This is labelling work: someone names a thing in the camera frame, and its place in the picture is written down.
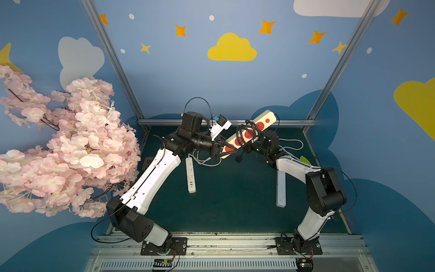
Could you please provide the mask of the white power strip with cord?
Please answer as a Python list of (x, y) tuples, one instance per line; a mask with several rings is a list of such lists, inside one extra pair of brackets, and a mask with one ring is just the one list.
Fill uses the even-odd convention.
[[(304, 147), (304, 143), (299, 139), (284, 139), (281, 138), (280, 141), (285, 142), (298, 142), (300, 147), (291, 147), (291, 146), (281, 146), (279, 148), (284, 150), (285, 153), (291, 154), (288, 150), (299, 151)], [(280, 208), (285, 208), (286, 202), (286, 179), (285, 173), (282, 171), (277, 171), (276, 177), (276, 206)]]

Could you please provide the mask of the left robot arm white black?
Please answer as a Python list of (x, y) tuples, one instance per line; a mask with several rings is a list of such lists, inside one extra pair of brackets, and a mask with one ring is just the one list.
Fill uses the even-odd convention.
[(200, 131), (204, 119), (199, 113), (184, 113), (181, 126), (163, 139), (163, 146), (142, 176), (120, 199), (112, 198), (106, 204), (112, 224), (129, 238), (160, 247), (169, 245), (169, 232), (146, 213), (164, 181), (192, 151), (208, 151), (212, 158), (220, 156), (224, 141), (218, 136), (231, 123), (224, 116), (214, 117), (209, 131)]

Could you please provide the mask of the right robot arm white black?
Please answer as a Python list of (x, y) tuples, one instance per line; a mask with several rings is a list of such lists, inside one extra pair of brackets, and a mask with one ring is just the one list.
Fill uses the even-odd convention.
[(256, 140), (249, 140), (244, 149), (261, 154), (266, 164), (300, 180), (306, 185), (308, 211), (295, 229), (293, 241), (312, 243), (330, 219), (347, 203), (341, 181), (333, 167), (316, 167), (302, 162), (279, 146), (279, 137), (273, 131), (264, 131)]

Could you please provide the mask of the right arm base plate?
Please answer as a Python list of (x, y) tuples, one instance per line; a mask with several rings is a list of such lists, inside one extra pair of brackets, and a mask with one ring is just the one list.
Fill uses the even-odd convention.
[(301, 240), (299, 238), (276, 237), (275, 245), (278, 255), (323, 255), (323, 251), (318, 238), (308, 241)]

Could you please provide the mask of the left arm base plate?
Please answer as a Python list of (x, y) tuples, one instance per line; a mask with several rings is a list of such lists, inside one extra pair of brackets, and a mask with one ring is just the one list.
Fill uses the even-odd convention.
[(144, 241), (142, 243), (140, 255), (141, 256), (185, 256), (188, 247), (187, 237), (169, 237), (158, 246), (150, 242)]

